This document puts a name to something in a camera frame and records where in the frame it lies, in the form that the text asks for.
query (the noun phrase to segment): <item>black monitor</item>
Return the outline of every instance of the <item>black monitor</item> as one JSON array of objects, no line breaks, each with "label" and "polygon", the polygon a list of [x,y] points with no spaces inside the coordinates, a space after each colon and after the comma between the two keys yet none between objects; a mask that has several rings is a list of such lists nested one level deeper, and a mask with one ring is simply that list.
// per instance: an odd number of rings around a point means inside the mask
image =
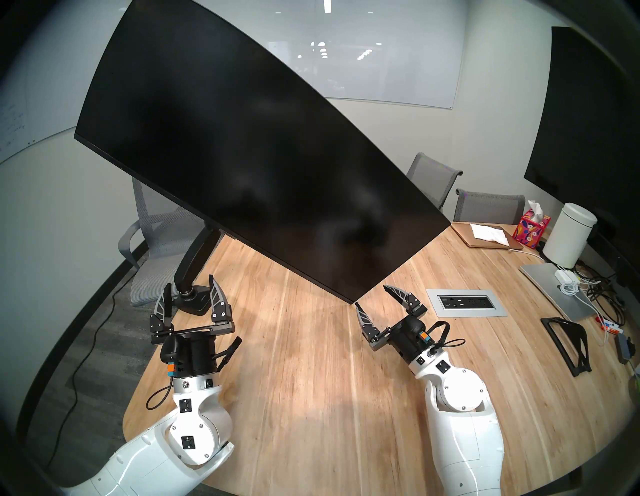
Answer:
[{"label": "black monitor", "polygon": [[350,303],[449,226],[325,98],[191,0],[131,3],[75,136]]},{"label": "black monitor", "polygon": [[588,242],[638,299],[639,116],[624,73],[572,28],[552,28],[547,97],[524,177],[598,218]]}]

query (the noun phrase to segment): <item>table power outlet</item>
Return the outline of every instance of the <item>table power outlet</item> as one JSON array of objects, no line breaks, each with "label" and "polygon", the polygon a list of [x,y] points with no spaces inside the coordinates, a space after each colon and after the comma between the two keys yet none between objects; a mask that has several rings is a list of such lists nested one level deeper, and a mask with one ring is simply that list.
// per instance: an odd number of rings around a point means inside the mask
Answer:
[{"label": "table power outlet", "polygon": [[487,296],[441,296],[442,306],[454,308],[494,308]]}]

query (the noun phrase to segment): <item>floor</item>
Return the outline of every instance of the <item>floor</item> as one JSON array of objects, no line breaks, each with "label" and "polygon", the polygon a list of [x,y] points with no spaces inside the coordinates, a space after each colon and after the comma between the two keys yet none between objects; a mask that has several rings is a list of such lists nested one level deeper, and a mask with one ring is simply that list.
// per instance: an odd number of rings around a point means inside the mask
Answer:
[{"label": "floor", "polygon": [[[133,273],[131,269],[116,289]],[[45,468],[51,479],[62,487],[93,477],[125,443],[122,416],[154,352],[148,330],[153,304],[133,308],[129,300],[130,286],[129,282],[115,296],[115,311],[100,329],[93,353],[76,374],[78,404],[62,432],[56,457],[51,466]],[[43,468],[51,457],[60,424],[74,402],[71,374],[90,349],[96,327],[110,310],[111,295],[65,354],[36,408],[26,448]],[[228,495],[204,484],[189,494]]]}]

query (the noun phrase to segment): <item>gray mesh chair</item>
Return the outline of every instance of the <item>gray mesh chair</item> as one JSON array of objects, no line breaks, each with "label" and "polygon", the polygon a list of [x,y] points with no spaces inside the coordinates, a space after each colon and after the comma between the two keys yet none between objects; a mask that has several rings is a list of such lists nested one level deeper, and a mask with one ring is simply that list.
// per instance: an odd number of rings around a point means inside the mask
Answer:
[{"label": "gray mesh chair", "polygon": [[462,175],[461,170],[436,162],[422,152],[418,152],[406,173],[411,182],[438,207],[438,210],[442,210],[451,186],[459,175]]},{"label": "gray mesh chair", "polygon": [[[172,283],[172,296],[178,296],[173,275],[204,228],[204,221],[136,179],[133,193],[138,220],[120,238],[118,250],[138,269],[131,282],[131,305],[139,307],[155,301],[168,282]],[[142,267],[131,254],[131,237],[138,229],[149,246],[149,257]]]},{"label": "gray mesh chair", "polygon": [[454,221],[517,224],[524,210],[523,195],[474,193],[458,188]]}]

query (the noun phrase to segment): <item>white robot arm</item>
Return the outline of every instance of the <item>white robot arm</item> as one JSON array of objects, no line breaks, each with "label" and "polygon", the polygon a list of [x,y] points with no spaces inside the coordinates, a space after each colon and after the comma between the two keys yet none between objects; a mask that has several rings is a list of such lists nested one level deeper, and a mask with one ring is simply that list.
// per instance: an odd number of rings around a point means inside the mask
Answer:
[{"label": "white robot arm", "polygon": [[[499,496],[504,444],[486,385],[475,372],[451,365],[443,349],[452,343],[445,342],[449,323],[438,321],[426,330],[418,319],[426,308],[412,293],[388,285],[385,291],[402,304],[408,316],[380,332],[356,303],[358,322],[374,351],[391,344],[415,377],[426,382],[433,461],[445,493]],[[429,334],[441,326],[445,329],[436,342]]]},{"label": "white robot arm", "polygon": [[[231,306],[212,276],[209,285],[211,325],[174,332],[170,284],[150,316],[152,342],[163,343],[160,357],[168,364],[172,379],[167,388],[173,386],[177,408],[117,450],[94,477],[73,488],[62,488],[64,494],[181,496],[229,458],[234,450],[229,442],[232,423],[218,402],[222,390],[218,372],[242,340],[237,337],[227,350],[216,354],[216,336],[235,328]],[[217,358],[223,359],[219,365]],[[147,402],[149,410],[158,406],[149,407]]]}]

